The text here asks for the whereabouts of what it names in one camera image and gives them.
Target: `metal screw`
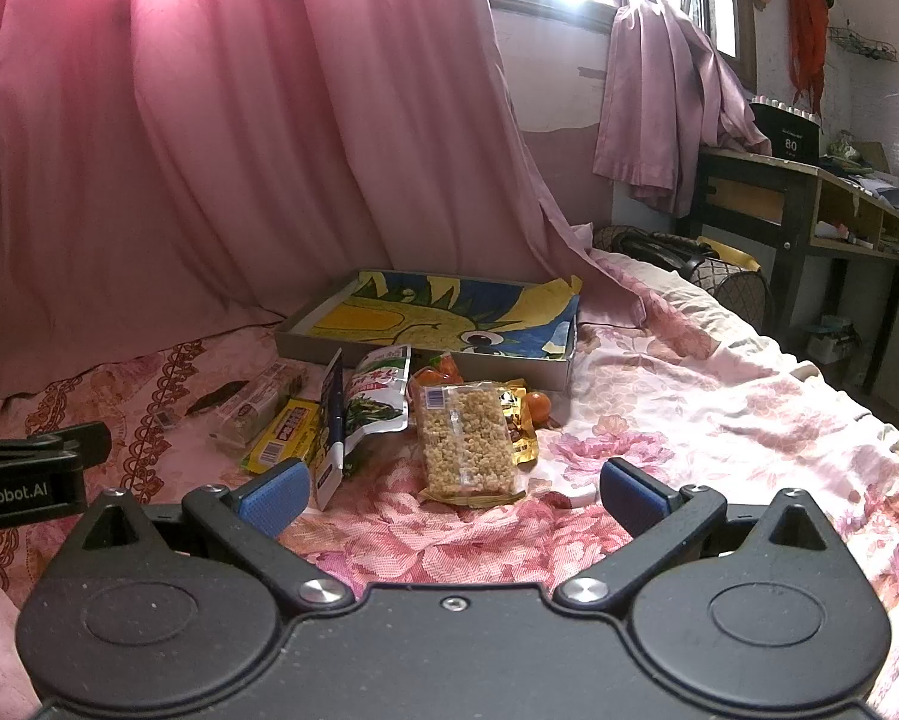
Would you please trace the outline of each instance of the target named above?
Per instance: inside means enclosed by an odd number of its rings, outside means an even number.
[[[311,579],[299,586],[299,597],[311,604],[335,604],[345,596],[345,584],[331,577]]]
[[[591,604],[606,598],[610,594],[610,589],[605,581],[591,577],[577,577],[563,585],[563,594],[578,604]]]
[[[443,598],[440,601],[440,605],[448,611],[462,611],[470,605],[470,602],[465,598],[460,598],[458,595],[451,595],[448,598]]]

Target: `pink curtain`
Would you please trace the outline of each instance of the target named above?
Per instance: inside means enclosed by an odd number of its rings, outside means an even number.
[[[709,36],[666,0],[616,11],[592,171],[651,208],[690,213],[701,146],[769,154],[746,93]]]
[[[0,0],[0,396],[366,266],[584,279],[487,0]]]

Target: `pink blanket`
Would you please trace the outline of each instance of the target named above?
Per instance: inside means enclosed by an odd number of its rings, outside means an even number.
[[[893,650],[871,702],[899,720],[899,434],[770,341],[752,331],[734,336],[739,321],[699,290],[616,255],[604,264],[643,297],[649,326],[581,328],[571,389],[555,404],[565,426],[541,433],[525,500],[485,512],[421,504],[413,437],[395,436],[326,512],[307,512],[280,540],[357,591],[374,580],[552,587],[627,541],[595,503],[608,456],[670,485],[710,483],[739,503],[765,503],[779,487],[798,485],[827,512],[890,609]],[[124,485],[144,502],[174,501],[206,482],[237,485],[244,474],[199,430],[184,422],[165,433],[152,415],[166,407],[182,413],[274,355],[271,331],[256,327],[101,365],[1,402],[0,436],[105,419],[113,452],[88,474],[90,495]],[[16,605],[72,521],[0,532],[0,586]],[[0,720],[19,720],[32,694],[12,663],[5,599],[0,610],[0,698],[7,683],[21,697],[0,701]]]

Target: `black container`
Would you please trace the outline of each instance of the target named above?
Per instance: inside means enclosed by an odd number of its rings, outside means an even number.
[[[750,103],[756,126],[773,144],[773,156],[819,165],[819,124],[766,103]]]

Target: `black bag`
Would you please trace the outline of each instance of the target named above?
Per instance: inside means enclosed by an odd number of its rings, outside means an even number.
[[[758,333],[770,325],[772,298],[763,274],[723,262],[709,244],[638,227],[605,227],[594,234],[594,246],[664,271],[676,271],[710,293],[723,308],[753,325]]]

